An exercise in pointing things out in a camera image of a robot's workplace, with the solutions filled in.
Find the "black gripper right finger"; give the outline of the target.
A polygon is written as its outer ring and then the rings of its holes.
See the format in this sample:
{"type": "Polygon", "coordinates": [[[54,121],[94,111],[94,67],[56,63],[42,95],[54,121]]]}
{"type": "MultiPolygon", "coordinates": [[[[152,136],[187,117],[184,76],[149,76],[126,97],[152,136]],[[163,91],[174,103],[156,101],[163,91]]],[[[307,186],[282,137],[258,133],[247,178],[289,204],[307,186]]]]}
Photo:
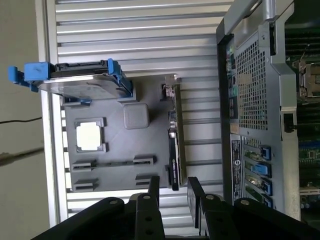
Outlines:
{"type": "Polygon", "coordinates": [[[229,204],[205,193],[196,177],[187,179],[195,228],[209,240],[318,240],[319,230],[250,198],[229,204]]]}

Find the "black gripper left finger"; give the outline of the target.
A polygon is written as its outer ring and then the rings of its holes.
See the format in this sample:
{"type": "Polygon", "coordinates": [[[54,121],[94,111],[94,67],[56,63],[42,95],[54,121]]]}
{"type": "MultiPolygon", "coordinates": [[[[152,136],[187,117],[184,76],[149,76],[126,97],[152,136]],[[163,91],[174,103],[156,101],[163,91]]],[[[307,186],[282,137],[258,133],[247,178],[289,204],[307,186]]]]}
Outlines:
{"type": "Polygon", "coordinates": [[[160,178],[146,193],[124,202],[107,197],[35,237],[37,240],[163,240],[160,178]]]}

